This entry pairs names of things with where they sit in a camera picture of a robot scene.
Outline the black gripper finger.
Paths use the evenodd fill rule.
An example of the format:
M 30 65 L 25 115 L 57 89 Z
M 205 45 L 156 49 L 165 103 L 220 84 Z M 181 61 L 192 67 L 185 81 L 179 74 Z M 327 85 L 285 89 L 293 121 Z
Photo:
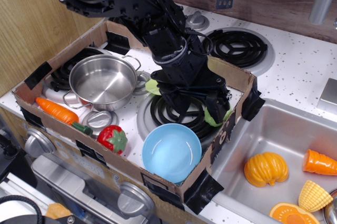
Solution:
M 177 113 L 184 115 L 191 105 L 191 87 L 160 86 L 159 91 L 164 100 Z
M 223 122 L 226 112 L 231 108 L 230 97 L 230 91 L 226 87 L 209 91 L 206 95 L 205 105 L 216 123 Z

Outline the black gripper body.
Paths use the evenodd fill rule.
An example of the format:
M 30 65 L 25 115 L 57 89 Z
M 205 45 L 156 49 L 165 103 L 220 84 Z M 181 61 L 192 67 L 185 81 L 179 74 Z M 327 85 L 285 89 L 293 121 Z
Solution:
M 152 77 L 163 97 L 227 95 L 225 79 L 209 69 L 206 50 L 197 34 L 180 37 L 177 47 L 169 48 L 170 44 L 163 42 L 160 50 L 152 49 L 153 61 L 161 67 Z

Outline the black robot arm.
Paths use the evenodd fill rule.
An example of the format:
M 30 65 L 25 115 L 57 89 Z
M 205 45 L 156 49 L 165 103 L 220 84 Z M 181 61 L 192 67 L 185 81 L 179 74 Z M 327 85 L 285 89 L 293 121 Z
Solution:
M 204 104 L 216 123 L 230 108 L 225 79 L 207 65 L 209 52 L 199 34 L 185 26 L 181 6 L 173 0 L 60 0 L 86 17 L 119 18 L 124 26 L 152 53 L 160 70 L 153 72 L 163 99 L 184 114 L 191 98 Z

